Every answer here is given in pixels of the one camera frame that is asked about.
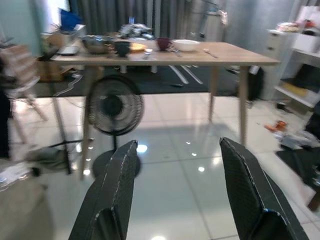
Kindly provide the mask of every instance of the white tile floor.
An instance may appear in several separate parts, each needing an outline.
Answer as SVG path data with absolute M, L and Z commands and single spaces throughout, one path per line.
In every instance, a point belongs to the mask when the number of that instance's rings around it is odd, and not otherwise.
M 147 152 L 139 153 L 143 166 L 135 180 L 128 240 L 239 239 L 228 201 L 219 147 L 221 136 L 239 141 L 238 100 L 217 97 L 213 121 L 209 123 L 208 97 L 207 93 L 145 95 L 142 122 L 134 131 L 118 138 L 119 144 L 136 139 L 148 147 Z M 83 97 L 58 100 L 69 140 L 82 136 L 83 100 Z M 52 100 L 39 98 L 37 101 L 49 120 L 41 121 L 32 109 L 23 102 L 18 103 L 18 116 L 28 135 L 28 144 L 21 144 L 15 129 L 10 126 L 15 160 L 22 160 L 31 149 L 61 139 Z M 303 121 L 295 116 L 281 115 L 271 104 L 257 102 L 248 110 L 247 145 L 283 190 L 309 238 L 318 240 L 320 210 L 311 212 L 306 207 L 315 192 L 274 154 L 279 149 L 277 140 L 264 128 L 264 124 L 273 124 L 280 119 L 287 121 L 290 129 L 303 126 Z M 91 135 L 95 141 L 88 158 L 94 160 L 112 146 L 109 136 L 94 129 Z M 71 146 L 74 160 L 80 158 L 79 147 Z M 52 211 L 55 240 L 68 239 L 81 202 L 93 182 L 91 175 L 79 181 L 78 174 L 76 170 L 72 175 L 60 172 L 39 178 L 48 185 L 46 195 Z

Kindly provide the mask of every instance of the chair leg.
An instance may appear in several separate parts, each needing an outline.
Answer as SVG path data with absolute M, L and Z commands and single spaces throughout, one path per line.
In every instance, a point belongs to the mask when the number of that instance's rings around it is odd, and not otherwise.
M 20 122 L 18 121 L 17 118 L 15 118 L 14 116 L 12 116 L 12 121 L 13 121 L 13 124 L 16 128 L 16 131 L 18 132 L 19 136 L 20 136 L 20 139 L 22 141 L 23 144 L 27 144 L 28 143 L 28 140 L 27 140 L 27 137 L 25 135 L 25 132 L 23 131 L 22 127 L 21 127 L 21 124 Z
M 47 116 L 40 110 L 37 104 L 35 104 L 35 101 L 31 100 L 29 97 L 27 97 L 27 102 L 30 106 L 33 107 L 33 109 L 36 111 L 36 113 L 42 118 L 43 121 L 48 121 Z

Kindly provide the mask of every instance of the dark rug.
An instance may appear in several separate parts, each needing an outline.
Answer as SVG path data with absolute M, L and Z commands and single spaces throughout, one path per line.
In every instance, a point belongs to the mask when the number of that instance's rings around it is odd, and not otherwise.
M 297 159 L 300 160 L 300 166 L 305 175 L 304 179 L 302 179 L 303 182 L 316 191 L 317 187 L 313 183 L 315 172 L 312 169 L 312 166 L 315 164 L 320 164 L 320 147 L 313 148 L 310 151 L 305 149 L 297 149 L 292 151 L 283 150 L 276 152 L 279 158 L 302 178 L 299 167 L 293 156 L 293 152 Z
M 188 84 L 184 84 L 180 77 L 169 66 L 158 66 L 157 73 L 151 73 L 149 66 L 129 66 L 124 76 L 130 78 L 137 84 L 142 94 L 171 94 L 171 93 L 206 93 L 209 90 L 209 80 L 211 77 L 211 67 L 188 67 L 203 84 L 196 81 L 181 66 L 175 66 L 177 70 L 185 77 Z M 106 75 L 122 73 L 115 67 L 106 67 Z M 60 92 L 68 87 L 70 80 L 54 83 L 56 91 Z M 219 81 L 217 96 L 233 96 L 238 87 L 238 78 L 236 75 L 226 71 L 225 68 L 219 69 Z M 51 97 L 48 83 L 39 82 L 34 86 L 38 97 Z M 74 88 L 61 97 L 81 96 L 83 94 L 83 80 L 74 85 Z

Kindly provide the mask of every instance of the black mug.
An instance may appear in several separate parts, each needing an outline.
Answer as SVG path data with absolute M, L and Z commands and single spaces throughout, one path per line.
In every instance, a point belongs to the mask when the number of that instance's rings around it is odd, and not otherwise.
M 119 55 L 119 57 L 125 57 L 130 52 L 130 42 L 129 41 L 116 41 L 114 43 L 114 48 Z

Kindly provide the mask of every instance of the table leg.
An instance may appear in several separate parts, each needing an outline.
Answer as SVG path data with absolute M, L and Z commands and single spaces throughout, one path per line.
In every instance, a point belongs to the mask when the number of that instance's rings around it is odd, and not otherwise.
M 320 190 L 318 189 L 311 201 L 308 204 L 308 208 L 311 211 L 316 211 L 318 207 L 320 206 Z
M 248 98 L 249 66 L 240 67 L 239 98 L 240 98 L 240 140 L 243 146 L 247 143 L 247 98 Z
M 215 96 L 217 95 L 217 87 L 219 80 L 219 67 L 213 66 L 211 69 L 210 94 L 209 94 L 209 121 L 212 120 L 212 114 L 215 104 Z
M 83 139 L 81 144 L 81 167 L 80 167 L 80 179 L 84 179 L 84 170 L 86 169 L 86 158 L 88 154 L 89 147 L 89 136 L 90 136 L 90 126 L 89 126 L 89 98 L 88 95 L 90 90 L 97 79 L 103 76 L 103 71 L 101 71 L 98 66 L 85 66 L 83 74 L 83 93 L 85 96 L 84 105 L 84 116 L 83 116 Z

